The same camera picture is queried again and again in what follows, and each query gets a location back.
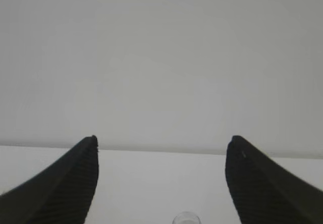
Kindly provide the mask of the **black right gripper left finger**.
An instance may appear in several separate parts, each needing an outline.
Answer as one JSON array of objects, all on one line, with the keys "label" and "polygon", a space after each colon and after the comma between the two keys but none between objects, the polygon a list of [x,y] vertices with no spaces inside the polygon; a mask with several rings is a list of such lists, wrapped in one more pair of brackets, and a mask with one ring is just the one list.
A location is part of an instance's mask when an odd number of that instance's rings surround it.
[{"label": "black right gripper left finger", "polygon": [[1,195],[1,223],[85,223],[98,176],[98,140],[86,137]]}]

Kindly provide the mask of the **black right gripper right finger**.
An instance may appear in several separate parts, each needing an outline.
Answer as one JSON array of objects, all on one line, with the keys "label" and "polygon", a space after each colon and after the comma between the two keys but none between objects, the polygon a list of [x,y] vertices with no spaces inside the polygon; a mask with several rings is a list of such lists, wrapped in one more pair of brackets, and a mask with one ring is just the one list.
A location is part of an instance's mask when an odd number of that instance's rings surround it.
[{"label": "black right gripper right finger", "polygon": [[241,136],[228,144],[225,177],[241,223],[322,223],[322,190]]}]

